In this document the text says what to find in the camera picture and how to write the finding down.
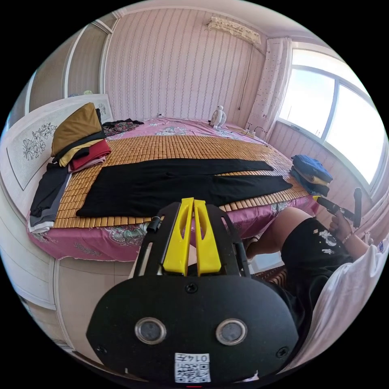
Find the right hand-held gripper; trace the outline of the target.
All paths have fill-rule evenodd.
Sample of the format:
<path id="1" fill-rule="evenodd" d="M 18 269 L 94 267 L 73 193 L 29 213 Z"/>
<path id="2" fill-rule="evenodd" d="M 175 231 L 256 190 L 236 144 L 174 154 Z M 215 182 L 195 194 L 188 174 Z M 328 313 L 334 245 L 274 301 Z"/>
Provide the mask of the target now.
<path id="1" fill-rule="evenodd" d="M 354 214 L 346 208 L 342 208 L 319 195 L 313 195 L 312 197 L 320 206 L 324 207 L 332 215 L 335 215 L 337 211 L 341 211 L 341 213 L 346 219 L 348 219 L 349 221 L 354 221 Z"/>

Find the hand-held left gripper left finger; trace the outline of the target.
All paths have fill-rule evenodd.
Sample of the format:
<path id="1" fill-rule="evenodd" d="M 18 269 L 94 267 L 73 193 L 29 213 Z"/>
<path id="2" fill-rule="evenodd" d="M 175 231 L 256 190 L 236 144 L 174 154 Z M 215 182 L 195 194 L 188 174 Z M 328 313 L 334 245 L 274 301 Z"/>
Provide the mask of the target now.
<path id="1" fill-rule="evenodd" d="M 194 198 L 181 200 L 167 246 L 163 269 L 168 273 L 187 275 Z"/>

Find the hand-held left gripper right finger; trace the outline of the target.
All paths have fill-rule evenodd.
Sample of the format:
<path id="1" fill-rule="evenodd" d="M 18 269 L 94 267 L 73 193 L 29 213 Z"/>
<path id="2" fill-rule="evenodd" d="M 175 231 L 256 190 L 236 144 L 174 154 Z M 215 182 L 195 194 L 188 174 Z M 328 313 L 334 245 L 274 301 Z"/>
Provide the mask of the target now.
<path id="1" fill-rule="evenodd" d="M 197 275 L 216 274 L 221 261 L 205 201 L 194 200 L 194 217 Z"/>

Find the person's right hand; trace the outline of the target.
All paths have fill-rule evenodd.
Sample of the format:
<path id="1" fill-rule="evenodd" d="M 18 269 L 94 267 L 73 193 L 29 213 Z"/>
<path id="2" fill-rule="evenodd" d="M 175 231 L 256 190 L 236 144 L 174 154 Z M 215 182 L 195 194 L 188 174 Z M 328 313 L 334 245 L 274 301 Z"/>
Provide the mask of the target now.
<path id="1" fill-rule="evenodd" d="M 332 216 L 329 231 L 337 239 L 342 241 L 342 243 L 344 243 L 353 234 L 353 229 L 341 210 L 338 210 L 335 215 Z"/>

